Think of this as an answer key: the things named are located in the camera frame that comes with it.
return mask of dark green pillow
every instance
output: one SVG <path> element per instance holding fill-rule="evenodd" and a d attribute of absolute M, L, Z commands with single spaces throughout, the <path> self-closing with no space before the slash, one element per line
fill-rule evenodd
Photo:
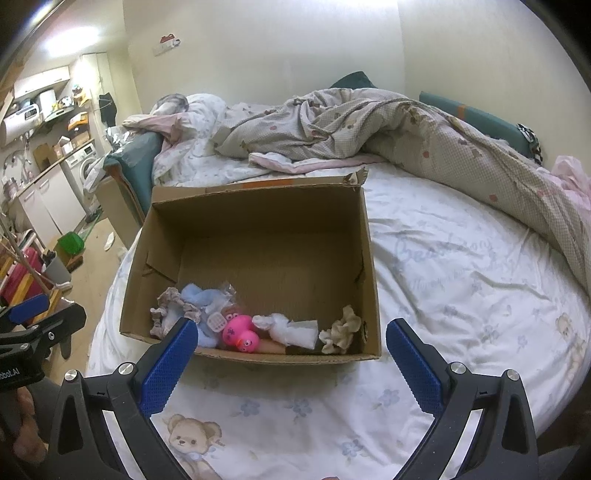
<path fill-rule="evenodd" d="M 330 88 L 350 88 L 357 90 L 359 88 L 377 88 L 368 79 L 364 72 L 349 73 L 346 77 L 341 78 L 338 82 L 333 83 Z"/>

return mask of human hand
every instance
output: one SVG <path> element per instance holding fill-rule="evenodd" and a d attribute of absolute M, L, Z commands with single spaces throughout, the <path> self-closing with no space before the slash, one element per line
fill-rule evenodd
<path fill-rule="evenodd" d="M 17 389 L 17 402 L 21 413 L 22 425 L 12 450 L 14 454 L 28 463 L 41 463 L 45 459 L 47 450 L 39 438 L 37 422 L 33 418 L 35 404 L 33 397 L 26 387 Z"/>

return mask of water heater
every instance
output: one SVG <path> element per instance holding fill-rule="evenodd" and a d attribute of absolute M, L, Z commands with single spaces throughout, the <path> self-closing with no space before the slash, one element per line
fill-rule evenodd
<path fill-rule="evenodd" d="M 41 121 L 36 103 L 5 117 L 0 126 L 0 146 L 8 145 L 17 137 L 41 124 Z"/>

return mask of ceiling light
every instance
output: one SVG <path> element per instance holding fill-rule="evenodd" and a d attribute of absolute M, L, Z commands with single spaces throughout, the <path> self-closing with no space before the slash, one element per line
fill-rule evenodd
<path fill-rule="evenodd" d="M 98 39 L 99 31 L 97 28 L 76 27 L 58 33 L 47 40 L 45 48 L 52 57 L 64 57 L 94 45 Z"/>

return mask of ceiling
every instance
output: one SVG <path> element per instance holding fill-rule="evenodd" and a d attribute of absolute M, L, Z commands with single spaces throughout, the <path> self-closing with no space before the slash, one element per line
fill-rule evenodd
<path fill-rule="evenodd" d="M 52 57 L 45 47 L 47 41 L 60 33 L 78 27 L 97 28 L 98 41 L 75 53 Z M 69 65 L 84 53 L 98 53 L 121 47 L 126 47 L 123 0 L 76 0 L 36 42 L 20 78 Z"/>

